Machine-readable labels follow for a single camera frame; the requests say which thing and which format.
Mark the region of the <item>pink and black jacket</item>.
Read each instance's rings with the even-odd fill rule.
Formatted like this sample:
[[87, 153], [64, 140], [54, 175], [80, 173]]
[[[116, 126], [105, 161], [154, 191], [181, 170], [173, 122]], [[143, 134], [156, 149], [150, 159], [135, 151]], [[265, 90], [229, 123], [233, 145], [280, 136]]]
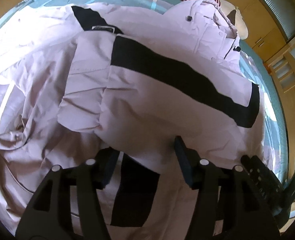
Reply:
[[264, 99], [217, 5], [25, 7], [0, 29], [0, 221], [11, 233], [54, 165], [120, 152], [98, 192], [112, 239], [184, 239], [197, 192], [173, 143], [218, 167], [262, 156]]

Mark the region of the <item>plaid bed sheet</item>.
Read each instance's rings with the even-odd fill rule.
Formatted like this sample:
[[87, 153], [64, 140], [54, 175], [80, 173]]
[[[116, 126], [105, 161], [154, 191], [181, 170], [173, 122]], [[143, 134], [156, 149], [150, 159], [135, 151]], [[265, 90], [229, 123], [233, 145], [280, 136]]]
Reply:
[[[179, 3], [179, 0], [0, 0], [0, 28], [25, 7], [59, 6], [69, 3], [90, 4], [105, 2], [117, 5], [142, 7], [160, 14]], [[283, 109], [272, 78], [268, 75], [262, 59], [244, 41], [240, 42], [242, 55], [240, 69], [252, 81], [257, 81], [265, 96], [265, 141], [264, 148], [273, 156], [273, 170], [281, 181], [288, 176], [288, 139]]]

